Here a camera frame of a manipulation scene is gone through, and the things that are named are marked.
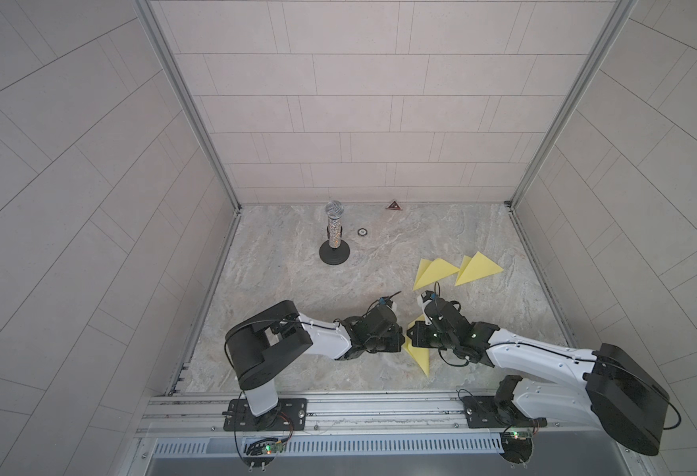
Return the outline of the left circuit board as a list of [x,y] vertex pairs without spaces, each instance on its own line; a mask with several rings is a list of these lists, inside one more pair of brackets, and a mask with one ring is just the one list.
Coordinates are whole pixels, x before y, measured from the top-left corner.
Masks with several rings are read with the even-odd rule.
[[271,464],[281,450],[281,441],[278,438],[261,438],[245,444],[243,450],[243,463],[249,471],[261,469],[262,471]]

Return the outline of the black round-base stand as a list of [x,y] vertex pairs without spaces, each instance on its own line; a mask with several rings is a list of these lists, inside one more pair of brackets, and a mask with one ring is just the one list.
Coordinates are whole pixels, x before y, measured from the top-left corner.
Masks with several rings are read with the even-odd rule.
[[332,200],[326,205],[328,216],[327,240],[321,245],[321,260],[331,266],[345,263],[350,257],[350,245],[343,239],[342,216],[345,208],[342,202]]

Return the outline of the aluminium rail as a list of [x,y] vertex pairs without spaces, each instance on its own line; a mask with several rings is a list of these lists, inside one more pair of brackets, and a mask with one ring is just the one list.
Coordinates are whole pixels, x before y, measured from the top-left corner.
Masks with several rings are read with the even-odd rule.
[[[502,432],[502,428],[471,430],[457,391],[306,392],[284,393],[280,399],[307,399],[305,428],[300,432],[225,432],[223,413],[237,399],[232,394],[197,394],[153,398],[137,425],[138,436],[337,436],[338,434],[435,434],[436,432]],[[576,422],[547,420],[545,428],[593,430]]]

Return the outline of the right circuit board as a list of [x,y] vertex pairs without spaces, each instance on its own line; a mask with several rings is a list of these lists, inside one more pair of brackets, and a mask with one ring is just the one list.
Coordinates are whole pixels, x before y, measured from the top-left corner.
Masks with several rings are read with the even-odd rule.
[[530,432],[520,432],[519,430],[507,430],[502,432],[501,438],[501,457],[517,465],[525,465],[529,462],[533,452],[533,440]]

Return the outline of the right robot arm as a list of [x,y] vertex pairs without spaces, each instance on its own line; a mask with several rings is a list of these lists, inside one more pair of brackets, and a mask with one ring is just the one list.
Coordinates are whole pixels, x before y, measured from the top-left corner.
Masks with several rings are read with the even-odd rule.
[[468,321],[456,301],[427,291],[417,303],[424,317],[408,330],[413,346],[447,350],[467,365],[508,369],[499,394],[527,418],[576,422],[603,430],[625,448],[660,452],[670,427],[667,391],[624,349],[558,346],[488,322]]

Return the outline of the metal corner profile right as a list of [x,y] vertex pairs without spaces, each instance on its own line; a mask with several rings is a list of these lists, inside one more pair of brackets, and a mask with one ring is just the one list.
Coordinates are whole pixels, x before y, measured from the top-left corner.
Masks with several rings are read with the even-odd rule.
[[626,21],[630,17],[637,0],[618,0],[608,19],[604,23],[598,38],[592,45],[592,49],[586,57],[582,67],[572,83],[572,87],[561,104],[556,116],[554,117],[548,131],[544,135],[534,157],[528,164],[526,172],[517,186],[515,193],[510,200],[504,204],[510,213],[516,214],[521,200],[525,197],[532,182],[538,175],[542,164],[549,156],[558,138],[562,134],[574,111],[577,109],[581,99],[591,85],[596,73],[601,68],[605,58],[616,39],[620,35]]

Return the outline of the vent grille strip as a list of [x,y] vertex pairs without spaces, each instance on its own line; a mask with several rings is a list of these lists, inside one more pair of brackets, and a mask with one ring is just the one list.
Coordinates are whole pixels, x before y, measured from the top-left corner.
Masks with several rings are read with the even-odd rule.
[[[157,458],[235,457],[255,438],[160,438]],[[370,436],[294,436],[279,453],[285,457],[327,455],[500,454],[498,434],[371,434]]]

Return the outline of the metal corner profile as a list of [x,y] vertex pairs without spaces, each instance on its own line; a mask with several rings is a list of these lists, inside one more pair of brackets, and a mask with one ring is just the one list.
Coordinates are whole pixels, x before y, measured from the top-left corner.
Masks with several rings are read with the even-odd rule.
[[630,17],[637,0],[618,0],[608,19],[604,23],[598,38],[592,45],[592,49],[586,57],[582,67],[572,83],[572,87],[561,104],[556,116],[554,117],[548,131],[544,135],[534,157],[528,164],[526,172],[517,186],[515,193],[510,200],[504,204],[510,213],[516,214],[521,200],[525,197],[532,182],[538,175],[542,164],[549,156],[558,138],[562,134],[574,111],[577,109],[581,99],[591,85],[596,73],[601,68],[605,58],[616,39],[620,35],[626,21]]
[[177,99],[187,116],[189,125],[193,130],[195,137],[199,141],[200,147],[210,160],[212,167],[221,181],[223,190],[233,205],[233,213],[235,216],[240,216],[243,206],[239,202],[239,199],[233,190],[229,176],[223,169],[223,164],[219,159],[219,154],[204,124],[199,108],[197,107],[197,104],[195,103],[195,100],[187,87],[187,83],[181,74],[179,65],[171,52],[167,37],[164,35],[159,25],[157,15],[153,6],[151,5],[151,2],[146,0],[136,0],[135,12],[142,23],[148,40],[150,41],[154,52],[156,53],[156,56],[158,57],[158,60],[165,71],[168,83],[175,92],[175,95],[177,96]]

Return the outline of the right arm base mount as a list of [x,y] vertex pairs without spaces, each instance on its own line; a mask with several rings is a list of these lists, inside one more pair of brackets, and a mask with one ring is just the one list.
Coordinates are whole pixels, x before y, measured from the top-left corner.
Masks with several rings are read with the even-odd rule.
[[545,428],[546,418],[529,418],[523,414],[514,400],[514,391],[523,380],[508,375],[500,383],[494,395],[475,395],[469,390],[457,390],[464,407],[465,418],[471,430],[478,428]]

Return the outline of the circuit board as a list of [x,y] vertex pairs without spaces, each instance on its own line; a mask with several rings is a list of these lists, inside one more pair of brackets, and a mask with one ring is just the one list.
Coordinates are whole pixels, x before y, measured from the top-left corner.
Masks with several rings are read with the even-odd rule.
[[243,463],[249,471],[261,469],[262,471],[271,464],[281,450],[281,441],[278,438],[261,438],[245,444],[243,450]]
[[507,430],[502,432],[501,438],[501,457],[517,465],[525,465],[529,462],[533,452],[533,440],[530,432],[520,432],[519,430]]

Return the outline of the metal corner profile left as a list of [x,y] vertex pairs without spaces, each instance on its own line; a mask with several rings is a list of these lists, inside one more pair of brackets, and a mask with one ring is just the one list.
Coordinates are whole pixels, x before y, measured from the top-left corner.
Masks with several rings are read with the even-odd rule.
[[195,137],[199,141],[200,147],[210,160],[212,167],[221,181],[223,190],[233,205],[233,213],[235,216],[240,216],[243,206],[239,202],[239,199],[233,190],[229,176],[223,169],[223,164],[219,159],[219,154],[204,124],[199,108],[197,107],[197,104],[195,103],[195,100],[187,87],[187,83],[181,74],[179,65],[171,52],[167,37],[164,35],[159,25],[157,15],[153,6],[151,5],[151,2],[146,0],[136,0],[135,12],[142,23],[148,40],[150,41],[154,52],[156,53],[156,56],[158,57],[158,60],[165,71],[168,83],[175,92],[175,95],[177,96],[177,99],[187,116],[189,125],[193,130]]

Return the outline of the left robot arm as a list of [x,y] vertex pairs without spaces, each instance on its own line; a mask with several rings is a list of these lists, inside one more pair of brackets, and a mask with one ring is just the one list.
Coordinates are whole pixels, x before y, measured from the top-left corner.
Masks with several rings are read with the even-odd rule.
[[225,336],[225,355],[255,418],[279,405],[275,377],[304,354],[349,361],[365,354],[398,353],[405,341],[392,297],[377,299],[362,315],[317,321],[281,301],[236,325]]

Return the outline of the yellow square paper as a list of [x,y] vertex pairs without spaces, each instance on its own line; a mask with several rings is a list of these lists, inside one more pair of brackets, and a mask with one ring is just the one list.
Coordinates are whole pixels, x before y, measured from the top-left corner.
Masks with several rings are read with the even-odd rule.
[[459,273],[459,268],[444,259],[421,259],[413,289],[414,291],[423,289],[451,275],[457,275],[457,273]]

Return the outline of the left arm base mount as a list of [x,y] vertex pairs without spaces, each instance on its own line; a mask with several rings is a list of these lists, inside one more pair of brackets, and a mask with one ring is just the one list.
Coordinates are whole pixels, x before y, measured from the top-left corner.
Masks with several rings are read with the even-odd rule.
[[273,409],[255,416],[245,399],[234,399],[223,413],[225,432],[300,432],[305,428],[308,400],[280,399]]

